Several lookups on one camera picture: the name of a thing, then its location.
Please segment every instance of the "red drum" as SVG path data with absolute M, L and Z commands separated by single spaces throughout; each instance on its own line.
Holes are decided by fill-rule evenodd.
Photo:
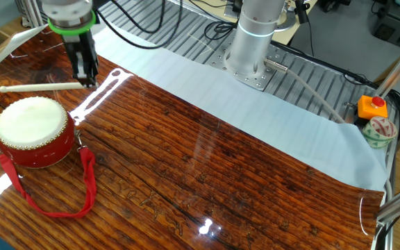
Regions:
M 74 131 L 74 120 L 58 102 L 29 97 L 0 114 L 0 149 L 18 165 L 47 167 L 71 151 Z
M 0 114 L 0 163 L 16 190 L 27 203 L 50 217 L 81 218 L 95 203 L 97 184 L 93 166 L 95 155 L 86 147 L 78 149 L 84 167 L 86 202 L 77 213 L 43 211 L 24 190 L 14 163 L 24 167 L 47 167 L 62 160 L 72 150 L 74 120 L 56 101 L 29 97 L 10 104 Z

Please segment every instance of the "wooden stick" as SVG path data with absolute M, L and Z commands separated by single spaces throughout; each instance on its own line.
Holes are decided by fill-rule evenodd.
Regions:
M 1 86 L 0 92 L 28 92 L 28 91 L 45 91 L 45 90 L 75 90 L 85 88 L 80 83 L 38 83 L 25 84 L 16 86 Z

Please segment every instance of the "white cloth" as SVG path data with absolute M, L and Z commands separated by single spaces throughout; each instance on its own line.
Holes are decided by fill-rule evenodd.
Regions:
M 166 49 L 133 47 L 108 28 L 94 39 L 100 56 L 162 89 L 343 183 L 383 191 L 385 152 L 369 147 L 354 125 L 328 121 Z

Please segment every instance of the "white tube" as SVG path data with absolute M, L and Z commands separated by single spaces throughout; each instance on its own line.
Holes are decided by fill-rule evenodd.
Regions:
M 392 184 L 389 179 L 387 179 L 387 181 L 385 182 L 385 190 L 387 191 L 387 201 L 386 202 L 389 202 L 394 197 L 394 194 L 392 191 Z
M 300 78 L 300 76 L 298 76 L 296 73 L 292 72 L 291 70 L 287 69 L 286 71 L 288 74 L 290 74 L 291 76 L 293 76 L 298 82 L 300 82 L 300 84 L 302 84 L 302 86 L 305 87 L 305 89 L 307 89 L 308 91 L 310 91 L 312 93 L 312 95 L 314 97 L 316 97 L 324 106 L 325 108 L 331 112 L 331 114 L 334 115 L 334 117 L 336 118 L 336 122 L 337 123 L 341 123 L 344 124 L 345 121 L 344 119 L 333 109 L 333 107 L 330 106 L 330 104 L 328 104 L 325 99 L 323 99 L 316 91 L 314 91 L 302 78 Z
M 45 90 L 75 90 L 85 88 L 80 83 L 38 83 L 24 84 L 16 86 L 1 86 L 0 92 L 28 92 L 28 91 L 45 91 Z

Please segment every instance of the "red strap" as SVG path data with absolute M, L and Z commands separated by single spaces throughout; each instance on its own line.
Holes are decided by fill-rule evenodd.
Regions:
M 83 147 L 80 149 L 81 162 L 84 166 L 84 182 L 86 184 L 86 202 L 80 212 L 75 214 L 69 214 L 68 212 L 45 212 L 38 207 L 32 200 L 31 196 L 22 188 L 21 183 L 18 179 L 17 170 L 12 164 L 12 161 L 4 154 L 0 155 L 0 163 L 4 171 L 8 175 L 8 178 L 12 181 L 13 186 L 21 193 L 21 195 L 27 200 L 27 203 L 36 209 L 43 215 L 50 217 L 75 217 L 81 218 L 87 214 L 95 203 L 95 195 L 97 194 L 97 184 L 95 183 L 95 175 L 93 166 L 95 164 L 94 154 L 87 148 Z

